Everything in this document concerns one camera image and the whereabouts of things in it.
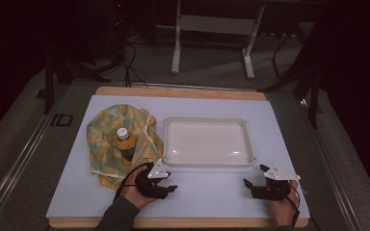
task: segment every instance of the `white surface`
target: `white surface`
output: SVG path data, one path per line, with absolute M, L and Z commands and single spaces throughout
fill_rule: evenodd
M 246 168 L 167 167 L 172 175 L 160 185 L 178 185 L 164 200 L 146 206 L 143 218 L 269 218 L 267 201 L 254 199 L 243 178 L 264 185 L 259 165 L 279 164 L 294 172 L 273 109 L 267 101 L 185 99 L 94 95 L 47 211 L 48 218 L 100 218 L 114 192 L 102 189 L 91 175 L 87 124 L 116 104 L 145 108 L 157 119 L 156 132 L 164 140 L 164 121 L 170 116 L 239 117 L 248 122 L 256 162 Z M 309 218 L 301 196 L 300 218 Z
M 254 155 L 246 123 L 240 118 L 170 117 L 164 162 L 170 167 L 247 167 Z

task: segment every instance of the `plastic tray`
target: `plastic tray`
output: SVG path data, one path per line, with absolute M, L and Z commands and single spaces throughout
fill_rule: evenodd
M 169 117 L 163 160 L 171 167 L 248 167 L 255 156 L 246 123 L 241 118 Z

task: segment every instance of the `towel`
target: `towel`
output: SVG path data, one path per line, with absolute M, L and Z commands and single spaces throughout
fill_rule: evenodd
M 155 132 L 156 119 L 146 109 L 120 104 L 101 111 L 87 126 L 91 172 L 103 188 L 116 191 L 134 167 L 156 162 L 164 154 L 164 144 Z M 122 158 L 114 145 L 117 130 L 125 127 L 137 138 L 133 160 Z

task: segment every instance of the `cable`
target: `cable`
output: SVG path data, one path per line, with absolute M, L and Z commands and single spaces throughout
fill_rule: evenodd
M 292 220 L 292 224 L 291 224 L 291 226 L 294 228 L 296 226 L 296 222 L 297 222 L 297 219 L 299 218 L 299 214 L 300 214 L 300 210 L 299 210 L 299 206 L 300 206 L 300 195 L 297 192 L 297 190 L 290 183 L 289 183 L 289 187 L 296 192 L 297 198 L 299 200 L 297 205 L 294 204 L 294 202 L 290 199 L 290 197 L 288 197 L 288 195 L 284 194 L 281 191 L 281 189 L 279 189 L 278 187 L 274 187 L 273 186 L 273 188 L 275 190 L 277 190 L 279 193 L 281 193 L 284 196 L 284 198 L 294 207 L 295 211 L 294 211 L 293 220 Z
M 119 195 L 121 194 L 122 192 L 122 189 L 124 188 L 125 186 L 125 182 L 127 181 L 127 179 L 139 168 L 141 167 L 144 167 L 144 166 L 149 166 L 151 165 L 152 162 L 147 162 L 147 163 L 143 163 L 143 164 L 140 164 L 138 165 L 137 167 L 134 167 L 130 172 L 128 172 L 128 174 L 125 176 L 125 178 L 121 181 L 120 185 L 119 185 L 119 189 L 116 191 L 116 195 L 113 199 L 113 202 L 119 197 Z
M 128 87 L 128 88 L 131 88 L 130 71 L 132 71 L 132 73 L 137 77 L 137 79 L 140 82 L 142 82 L 148 88 L 148 85 L 145 82 L 145 80 L 148 78 L 148 75 L 145 72 L 140 71 L 140 70 L 138 70 L 138 69 L 136 69 L 132 66 L 132 64 L 134 62 L 134 59 L 137 55 L 137 50 L 130 43 L 127 42 L 126 44 L 127 44 L 127 46 L 131 47 L 134 54 L 133 54 L 133 57 L 131 58 L 130 61 L 128 61 L 127 58 L 124 58 L 124 60 L 123 60 L 123 66 L 125 67 L 125 77 L 124 77 L 125 86 Z M 142 79 L 137 72 L 140 72 L 140 73 L 144 74 L 145 78 Z
M 317 221 L 315 221 L 315 218 L 310 214 L 310 219 L 313 221 L 315 227 L 317 228 L 318 231 L 321 231 L 320 226 L 318 225 Z

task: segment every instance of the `hand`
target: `hand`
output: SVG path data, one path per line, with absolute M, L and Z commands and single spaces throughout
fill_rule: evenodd
M 292 188 L 297 189 L 297 181 L 291 181 L 290 184 Z M 295 190 L 292 189 L 288 197 L 295 205 L 299 203 L 299 198 L 296 196 Z M 291 226 L 296 208 L 287 199 L 273 200 L 270 202 L 270 211 L 278 226 Z
M 128 177 L 127 181 L 125 182 L 124 188 L 122 189 L 121 195 L 125 197 L 128 201 L 130 201 L 135 207 L 139 210 L 143 209 L 145 205 L 154 202 L 155 198 L 148 198 L 143 196 L 140 192 L 138 192 L 137 187 L 135 185 L 135 178 L 138 174 L 143 170 L 143 168 L 137 169 L 134 171 L 130 177 Z

